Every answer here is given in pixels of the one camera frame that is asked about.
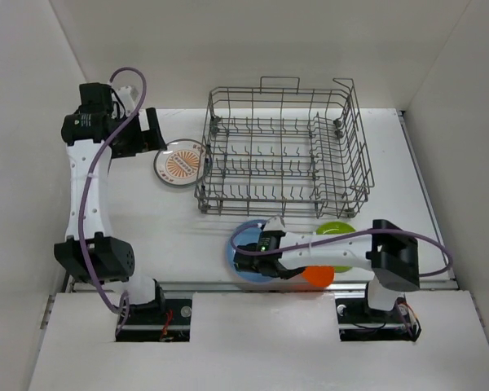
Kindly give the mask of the white plate brown floral pattern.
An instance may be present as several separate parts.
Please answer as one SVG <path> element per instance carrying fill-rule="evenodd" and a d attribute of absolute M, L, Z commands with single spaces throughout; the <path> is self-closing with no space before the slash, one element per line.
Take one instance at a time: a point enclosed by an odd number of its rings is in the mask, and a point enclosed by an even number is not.
<path fill-rule="evenodd" d="M 212 159 L 199 141 L 179 138 L 167 144 L 153 160 L 157 178 L 170 187 L 189 187 L 200 182 L 210 171 Z"/>

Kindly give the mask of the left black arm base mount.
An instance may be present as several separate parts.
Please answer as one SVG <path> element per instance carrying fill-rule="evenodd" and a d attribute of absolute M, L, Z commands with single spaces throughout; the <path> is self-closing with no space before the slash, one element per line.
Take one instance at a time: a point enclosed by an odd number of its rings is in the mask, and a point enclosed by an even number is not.
<path fill-rule="evenodd" d="M 116 342 L 189 342 L 192 299 L 165 298 L 161 306 L 130 307 L 128 319 L 115 336 Z"/>

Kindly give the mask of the pink plate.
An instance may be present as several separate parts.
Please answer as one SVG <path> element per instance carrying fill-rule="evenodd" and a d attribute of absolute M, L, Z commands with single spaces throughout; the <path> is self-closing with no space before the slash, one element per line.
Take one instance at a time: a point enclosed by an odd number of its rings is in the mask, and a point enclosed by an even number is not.
<path fill-rule="evenodd" d="M 281 281 L 280 279 L 272 279 L 266 282 L 254 282 L 243 279 L 238 275 L 234 285 L 246 292 L 278 292 L 285 290 L 289 286 L 289 283 Z"/>

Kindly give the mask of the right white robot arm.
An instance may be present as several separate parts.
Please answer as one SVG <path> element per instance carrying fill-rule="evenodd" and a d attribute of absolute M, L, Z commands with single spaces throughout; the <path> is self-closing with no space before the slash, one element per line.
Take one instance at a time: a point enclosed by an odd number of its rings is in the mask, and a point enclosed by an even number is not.
<path fill-rule="evenodd" d="M 365 231 L 343 235 L 294 233 L 284 220 L 246 223 L 230 238 L 237 270 L 292 279 L 312 267 L 350 267 L 373 273 L 361 301 L 363 315 L 381 320 L 405 292 L 420 288 L 418 243 L 413 233 L 378 219 Z"/>

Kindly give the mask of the blue plate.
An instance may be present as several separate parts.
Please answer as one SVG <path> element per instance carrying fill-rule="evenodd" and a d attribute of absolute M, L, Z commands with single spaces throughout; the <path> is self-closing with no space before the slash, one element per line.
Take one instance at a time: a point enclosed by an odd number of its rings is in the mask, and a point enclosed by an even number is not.
<path fill-rule="evenodd" d="M 262 233 L 262 227 L 267 223 L 267 220 L 264 219 L 256 219 L 250 220 L 248 222 L 244 222 L 240 224 L 231 235 L 236 234 L 234 238 L 234 244 L 236 246 L 244 246 L 247 251 L 257 251 L 257 242 L 259 240 L 260 234 Z M 226 259 L 227 265 L 230 270 L 234 272 L 237 276 L 242 278 L 243 280 L 254 283 L 254 284 L 262 284 L 269 283 L 272 281 L 279 280 L 278 276 L 269 276 L 269 275 L 261 275 L 258 273 L 253 273 L 245 270 L 237 270 L 234 257 L 236 255 L 235 249 L 231 246 L 231 240 L 227 241 L 226 246 Z"/>

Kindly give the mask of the small green plate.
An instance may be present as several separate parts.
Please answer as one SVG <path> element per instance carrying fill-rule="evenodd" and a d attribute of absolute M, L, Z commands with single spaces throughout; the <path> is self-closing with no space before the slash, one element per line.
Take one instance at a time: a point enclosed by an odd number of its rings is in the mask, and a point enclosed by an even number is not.
<path fill-rule="evenodd" d="M 325 222 L 315 231 L 317 235 L 344 235 L 353 232 L 355 228 L 345 222 Z M 351 269 L 350 266 L 333 266 L 333 268 L 337 273 L 346 273 Z"/>

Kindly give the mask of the small orange plate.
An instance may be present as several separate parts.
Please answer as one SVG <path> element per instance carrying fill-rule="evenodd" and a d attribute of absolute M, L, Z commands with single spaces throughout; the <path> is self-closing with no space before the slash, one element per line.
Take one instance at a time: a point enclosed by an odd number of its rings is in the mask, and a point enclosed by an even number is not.
<path fill-rule="evenodd" d="M 332 266 L 308 266 L 302 272 L 302 277 L 314 287 L 326 288 L 334 281 L 335 269 Z"/>

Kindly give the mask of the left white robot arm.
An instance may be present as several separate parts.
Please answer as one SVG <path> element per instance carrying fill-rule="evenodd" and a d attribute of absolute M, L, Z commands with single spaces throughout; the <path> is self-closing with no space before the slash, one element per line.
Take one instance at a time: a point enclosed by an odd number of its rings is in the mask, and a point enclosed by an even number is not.
<path fill-rule="evenodd" d="M 82 105 L 64 118 L 62 139 L 71 171 L 68 226 L 54 246 L 56 261 L 79 283 L 121 294 L 148 323 L 161 321 L 166 303 L 156 280 L 136 269 L 132 246 L 116 238 L 108 211 L 113 160 L 166 148 L 155 108 L 116 116 L 112 105 Z"/>

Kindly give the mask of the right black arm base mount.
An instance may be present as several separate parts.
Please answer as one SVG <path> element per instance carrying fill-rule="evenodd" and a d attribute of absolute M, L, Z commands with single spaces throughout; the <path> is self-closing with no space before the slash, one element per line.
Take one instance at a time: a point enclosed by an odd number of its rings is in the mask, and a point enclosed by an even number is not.
<path fill-rule="evenodd" d="M 421 322 L 405 297 L 398 297 L 390 311 L 368 307 L 367 299 L 336 299 L 339 338 L 342 342 L 409 341 L 417 342 Z"/>

